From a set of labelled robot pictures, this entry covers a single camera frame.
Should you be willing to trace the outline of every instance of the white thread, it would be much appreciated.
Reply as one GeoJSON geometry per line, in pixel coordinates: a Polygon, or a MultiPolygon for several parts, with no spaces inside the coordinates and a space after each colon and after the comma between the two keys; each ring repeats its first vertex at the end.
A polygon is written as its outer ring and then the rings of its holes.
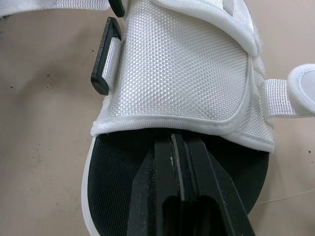
{"type": "Polygon", "coordinates": [[[285,198],[280,198],[280,199],[274,199],[274,200],[268,200],[268,201],[256,203],[255,205],[262,204],[262,203],[278,202],[278,201],[282,201],[282,200],[287,200],[287,199],[291,199],[291,198],[296,198],[296,197],[299,197],[299,196],[301,196],[301,195],[310,193],[310,192],[312,192],[312,191],[314,191],[314,190],[315,190],[315,188],[313,188],[312,190],[306,191],[306,192],[302,192],[302,193],[295,194],[295,195],[293,195],[293,196],[289,196],[289,197],[285,197],[285,198]]]}

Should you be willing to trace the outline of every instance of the white webbing strap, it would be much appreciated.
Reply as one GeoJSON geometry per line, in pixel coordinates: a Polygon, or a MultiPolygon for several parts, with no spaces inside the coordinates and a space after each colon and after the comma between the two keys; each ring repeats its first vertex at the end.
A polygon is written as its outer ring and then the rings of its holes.
{"type": "Polygon", "coordinates": [[[0,0],[0,16],[52,8],[107,10],[108,0],[0,0]]]}
{"type": "Polygon", "coordinates": [[[118,62],[120,58],[120,51],[122,48],[122,42],[119,38],[113,37],[106,58],[106,63],[104,65],[102,77],[107,82],[109,91],[112,90],[114,81],[116,78],[116,73],[118,71],[118,62]]]}
{"type": "Polygon", "coordinates": [[[266,120],[315,116],[314,71],[315,64],[306,64],[293,69],[288,80],[264,81],[260,94],[266,120]]]}

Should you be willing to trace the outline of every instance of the white sole edge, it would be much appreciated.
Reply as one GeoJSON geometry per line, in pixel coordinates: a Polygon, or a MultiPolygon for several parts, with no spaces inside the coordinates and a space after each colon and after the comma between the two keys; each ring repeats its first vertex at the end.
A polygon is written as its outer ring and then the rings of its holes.
{"type": "Polygon", "coordinates": [[[85,162],[83,179],[82,179],[82,187],[81,187],[81,206],[82,206],[82,214],[84,218],[85,225],[91,236],[100,236],[97,231],[94,222],[91,217],[90,208],[89,208],[89,200],[88,200],[88,177],[89,177],[89,168],[91,157],[94,149],[96,137],[92,138],[90,150],[88,153],[87,161],[85,162]]]}

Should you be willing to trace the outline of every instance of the beige floor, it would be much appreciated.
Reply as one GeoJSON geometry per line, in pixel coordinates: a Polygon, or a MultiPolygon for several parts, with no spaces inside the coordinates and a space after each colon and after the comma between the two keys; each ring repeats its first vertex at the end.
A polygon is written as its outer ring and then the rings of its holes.
{"type": "MultiPolygon", "coordinates": [[[[268,78],[285,79],[294,67],[315,63],[313,0],[247,2],[268,78]]],[[[107,16],[49,10],[1,25],[1,236],[88,235],[80,189],[102,105],[90,75],[107,16]]],[[[258,236],[315,235],[314,130],[315,119],[275,121],[276,152],[250,213],[258,236]]]]}

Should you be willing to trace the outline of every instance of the d-ring buckle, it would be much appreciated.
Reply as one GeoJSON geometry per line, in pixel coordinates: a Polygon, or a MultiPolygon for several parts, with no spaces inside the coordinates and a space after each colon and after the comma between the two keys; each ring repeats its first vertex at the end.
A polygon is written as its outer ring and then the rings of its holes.
{"type": "Polygon", "coordinates": [[[108,17],[91,75],[91,83],[101,95],[108,95],[109,92],[108,83],[102,77],[102,73],[112,37],[117,37],[121,40],[122,32],[117,20],[113,17],[108,17]]]}

